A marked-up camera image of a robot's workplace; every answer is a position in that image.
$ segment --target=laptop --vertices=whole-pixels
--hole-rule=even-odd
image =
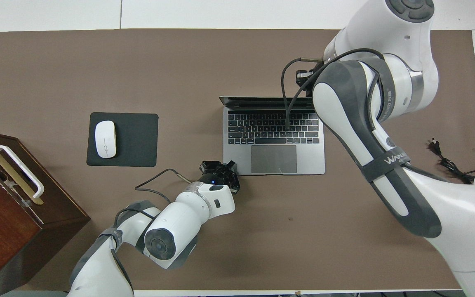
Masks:
[[[219,96],[223,160],[240,175],[324,174],[324,124],[310,97],[300,97],[285,128],[283,97]]]

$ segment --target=touchpad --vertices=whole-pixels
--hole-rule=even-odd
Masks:
[[[252,145],[252,173],[296,173],[296,145]]]

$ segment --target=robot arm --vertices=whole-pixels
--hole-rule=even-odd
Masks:
[[[384,60],[358,53],[331,63],[315,82],[313,104],[390,212],[437,248],[475,297],[475,184],[451,184],[411,166],[380,125],[435,96],[427,11],[433,13],[429,0],[366,3],[328,45],[324,60],[357,47],[376,49]]]
[[[203,175],[190,183],[162,212],[147,200],[121,210],[79,260],[70,278],[70,297],[133,296],[132,284],[117,258],[123,243],[134,246],[160,267],[181,267],[198,242],[200,226],[234,211],[240,189],[234,162],[204,161]]]

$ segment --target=white mouse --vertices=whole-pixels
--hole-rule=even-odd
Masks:
[[[94,129],[94,142],[98,156],[113,158],[117,154],[115,124],[110,120],[99,122]]]

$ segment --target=table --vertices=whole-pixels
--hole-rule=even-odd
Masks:
[[[221,160],[217,96],[278,96],[283,66],[293,58],[321,56],[336,32],[1,32],[0,133],[18,137],[92,218],[30,288],[68,289],[73,265],[132,201],[165,206],[134,186],[168,167],[196,179],[202,160]],[[434,102],[384,128],[417,167],[445,175],[426,149],[436,137],[452,152],[451,160],[475,169],[475,64],[464,58],[473,56],[471,32],[434,31],[432,41],[440,72]],[[296,88],[289,80],[290,94]],[[157,113],[157,166],[87,166],[87,125],[94,111]],[[119,256],[134,287],[458,289],[442,257],[394,220],[330,132],[326,162],[325,175],[241,177],[235,213],[203,226],[181,269],[164,272],[134,248],[122,248]],[[170,196],[185,186],[169,175],[153,184]]]

